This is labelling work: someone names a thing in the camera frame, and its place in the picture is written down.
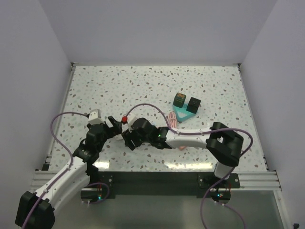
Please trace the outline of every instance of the red ball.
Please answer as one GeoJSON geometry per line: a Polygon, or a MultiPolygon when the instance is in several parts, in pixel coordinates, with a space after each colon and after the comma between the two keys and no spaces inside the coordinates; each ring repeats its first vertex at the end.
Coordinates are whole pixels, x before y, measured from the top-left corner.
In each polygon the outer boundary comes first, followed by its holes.
{"type": "Polygon", "coordinates": [[[127,123],[127,117],[126,116],[123,116],[123,118],[122,118],[122,123],[127,123]]]}

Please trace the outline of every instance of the black cube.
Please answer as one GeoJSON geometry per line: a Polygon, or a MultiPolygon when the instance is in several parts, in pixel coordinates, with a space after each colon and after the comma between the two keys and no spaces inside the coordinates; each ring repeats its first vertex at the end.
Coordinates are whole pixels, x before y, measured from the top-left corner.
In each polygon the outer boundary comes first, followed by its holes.
{"type": "Polygon", "coordinates": [[[192,113],[197,113],[201,100],[191,97],[186,110],[192,113]]]}
{"type": "Polygon", "coordinates": [[[186,95],[181,94],[181,93],[177,93],[174,100],[173,100],[173,105],[177,106],[179,108],[182,108],[185,99],[186,99],[186,95]]]}

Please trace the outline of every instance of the robotic arm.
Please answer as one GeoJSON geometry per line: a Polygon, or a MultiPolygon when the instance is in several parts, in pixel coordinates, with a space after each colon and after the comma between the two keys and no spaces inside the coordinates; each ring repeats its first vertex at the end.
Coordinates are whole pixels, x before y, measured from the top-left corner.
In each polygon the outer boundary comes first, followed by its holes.
{"type": "Polygon", "coordinates": [[[125,145],[131,150],[142,143],[149,143],[158,149],[172,149],[179,146],[207,148],[218,160],[214,175],[223,178],[233,167],[238,166],[243,145],[243,137],[235,131],[220,131],[217,133],[200,134],[210,130],[227,128],[222,123],[215,122],[210,128],[199,130],[169,129],[169,127],[155,127],[145,118],[137,119],[129,114],[128,119],[121,122],[112,116],[108,117],[110,125],[101,119],[101,111],[93,110],[88,117],[86,138],[80,142],[73,153],[73,164],[58,172],[47,184],[34,193],[26,192],[22,195],[16,216],[16,224],[22,226],[30,210],[38,201],[32,212],[26,229],[51,229],[55,216],[78,191],[90,183],[98,181],[98,169],[93,163],[98,159],[104,143],[116,136],[122,135],[125,145]],[[122,124],[128,124],[128,129],[122,131],[122,124]]]}
{"type": "Polygon", "coordinates": [[[233,167],[239,164],[244,138],[235,131],[222,131],[211,134],[201,134],[210,130],[228,128],[222,123],[214,122],[213,126],[199,130],[179,130],[169,127],[155,127],[145,118],[137,119],[133,114],[129,115],[128,130],[122,133],[125,145],[131,150],[142,143],[150,143],[158,149],[172,149],[180,146],[190,146],[208,149],[218,163],[214,175],[223,178],[233,167]]]}

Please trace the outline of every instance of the terrazzo surface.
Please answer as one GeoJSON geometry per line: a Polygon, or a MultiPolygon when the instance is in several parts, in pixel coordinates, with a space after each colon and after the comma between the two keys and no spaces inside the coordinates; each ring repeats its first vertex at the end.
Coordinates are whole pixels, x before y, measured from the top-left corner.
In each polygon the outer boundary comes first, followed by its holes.
{"type": "MultiPolygon", "coordinates": [[[[151,103],[165,114],[172,111],[177,92],[186,100],[201,100],[195,117],[178,124],[179,128],[200,129],[213,122],[247,130],[254,137],[251,150],[240,159],[235,171],[266,171],[248,101],[237,67],[198,66],[78,66],[76,67],[64,111],[88,113],[99,108],[102,117],[120,120],[139,103],[151,103]]],[[[141,106],[133,111],[157,126],[165,126],[163,117],[153,108],[141,106]]],[[[87,120],[65,115],[58,138],[73,152],[87,133],[87,120]]],[[[244,146],[249,144],[245,137],[244,146]]],[[[68,153],[57,143],[52,149],[49,170],[60,170],[68,153]]],[[[213,171],[216,159],[208,150],[187,147],[184,150],[159,150],[148,144],[131,151],[123,140],[110,139],[95,165],[100,171],[213,171]]]]}

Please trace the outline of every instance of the metal frame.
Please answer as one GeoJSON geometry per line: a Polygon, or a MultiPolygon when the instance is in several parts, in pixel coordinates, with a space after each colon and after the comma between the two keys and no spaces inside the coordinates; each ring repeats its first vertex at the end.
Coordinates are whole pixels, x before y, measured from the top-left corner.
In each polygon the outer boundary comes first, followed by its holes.
{"type": "MultiPolygon", "coordinates": [[[[35,171],[30,191],[33,192],[45,185],[55,174],[57,174],[57,171],[35,171]]],[[[238,172],[237,174],[241,187],[234,189],[235,191],[281,191],[276,172],[238,172]]]]}
{"type": "MultiPolygon", "coordinates": [[[[76,69],[75,64],[73,64],[73,63],[71,63],[71,64],[72,64],[71,72],[70,72],[70,76],[69,76],[69,79],[68,79],[68,84],[67,84],[67,87],[66,87],[66,90],[65,90],[65,96],[62,100],[61,108],[59,110],[59,113],[62,113],[64,111],[64,108],[65,108],[65,105],[66,105],[66,102],[67,102],[67,98],[69,96],[69,89],[70,89],[70,86],[71,86],[71,83],[72,83],[72,80],[73,80],[73,77],[74,77],[75,69],[76,69]]],[[[62,116],[58,117],[57,122],[53,126],[53,130],[54,130],[55,135],[58,134],[59,124],[61,123],[61,119],[62,119],[62,116]]],[[[47,151],[48,155],[47,155],[46,163],[51,162],[51,155],[52,155],[52,149],[54,147],[54,144],[55,144],[55,139],[52,138],[51,142],[50,142],[50,145],[49,145],[49,149],[47,151]]]]}
{"type": "MultiPolygon", "coordinates": [[[[34,192],[49,180],[51,180],[57,171],[35,171],[30,192],[34,192]]],[[[284,226],[284,229],[291,229],[292,223],[289,218],[287,209],[285,207],[280,182],[276,172],[238,172],[240,188],[235,188],[234,191],[273,191],[277,203],[279,214],[284,226]]],[[[90,192],[96,191],[96,188],[83,188],[82,191],[90,192]]]]}
{"type": "MultiPolygon", "coordinates": [[[[242,81],[242,85],[243,85],[243,88],[244,88],[244,94],[246,96],[246,99],[247,99],[247,102],[248,102],[248,106],[249,106],[249,109],[250,109],[250,114],[253,117],[253,112],[252,112],[252,109],[251,109],[251,106],[250,106],[250,103],[249,103],[249,98],[248,98],[247,92],[246,92],[245,87],[244,87],[244,81],[243,81],[243,78],[242,78],[242,73],[240,71],[240,64],[238,64],[237,68],[238,68],[238,72],[239,72],[239,77],[240,77],[240,79],[242,81]]],[[[257,138],[258,138],[258,143],[259,143],[259,145],[260,145],[260,147],[262,149],[261,139],[260,139],[259,134],[257,132],[255,120],[254,120],[254,118],[252,118],[252,120],[253,120],[253,123],[254,123],[255,132],[256,132],[256,135],[257,135],[257,138]]],[[[263,157],[264,157],[266,169],[267,169],[267,171],[269,171],[265,155],[263,155],[263,157]]]]}
{"type": "MultiPolygon", "coordinates": [[[[81,62],[74,62],[73,63],[73,66],[126,66],[126,65],[129,65],[129,66],[147,66],[147,65],[151,65],[151,63],[145,63],[145,64],[115,64],[115,63],[108,63],[108,64],[105,64],[105,63],[81,63],[81,62]]],[[[172,64],[172,65],[166,65],[166,66],[190,66],[189,64],[172,64]]],[[[162,64],[153,64],[153,66],[162,66],[162,64]]],[[[207,67],[222,67],[224,66],[223,64],[200,64],[199,66],[207,66],[207,67]]],[[[225,64],[225,66],[229,66],[229,67],[238,67],[240,66],[240,63],[232,63],[232,64],[225,64]]]]}

